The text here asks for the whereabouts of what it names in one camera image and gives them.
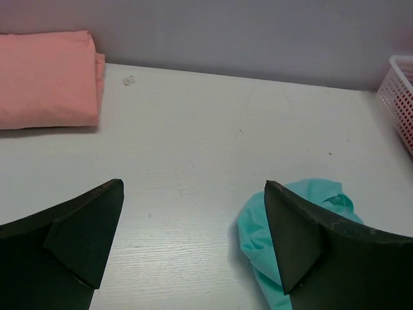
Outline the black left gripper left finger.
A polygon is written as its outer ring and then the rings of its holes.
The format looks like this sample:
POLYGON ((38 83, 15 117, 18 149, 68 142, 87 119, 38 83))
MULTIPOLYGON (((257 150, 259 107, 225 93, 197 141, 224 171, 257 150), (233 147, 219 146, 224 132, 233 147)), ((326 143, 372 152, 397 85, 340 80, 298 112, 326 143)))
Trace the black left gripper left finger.
POLYGON ((1 309, 89 309, 124 202, 110 180, 1 226, 1 309))

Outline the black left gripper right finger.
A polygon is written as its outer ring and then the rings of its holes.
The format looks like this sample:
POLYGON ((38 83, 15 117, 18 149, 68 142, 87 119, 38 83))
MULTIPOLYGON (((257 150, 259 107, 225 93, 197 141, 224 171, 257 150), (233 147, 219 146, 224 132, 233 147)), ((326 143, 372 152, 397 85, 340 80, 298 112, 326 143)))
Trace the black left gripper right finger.
POLYGON ((265 210, 294 309, 411 309, 412 238, 326 210, 275 181, 265 210))

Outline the teal t shirt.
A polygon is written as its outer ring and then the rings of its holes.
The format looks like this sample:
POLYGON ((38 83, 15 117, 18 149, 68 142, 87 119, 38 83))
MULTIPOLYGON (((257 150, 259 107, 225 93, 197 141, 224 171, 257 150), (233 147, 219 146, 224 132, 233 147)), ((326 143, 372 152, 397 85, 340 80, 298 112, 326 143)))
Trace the teal t shirt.
MULTIPOLYGON (((309 178, 285 185, 298 196, 354 222, 362 219, 354 212, 352 200, 340 182, 309 178)), ((240 249, 249 259, 252 271, 271 309, 291 309, 283 294, 279 269, 265 211, 264 192, 254 194, 237 218, 240 249)))

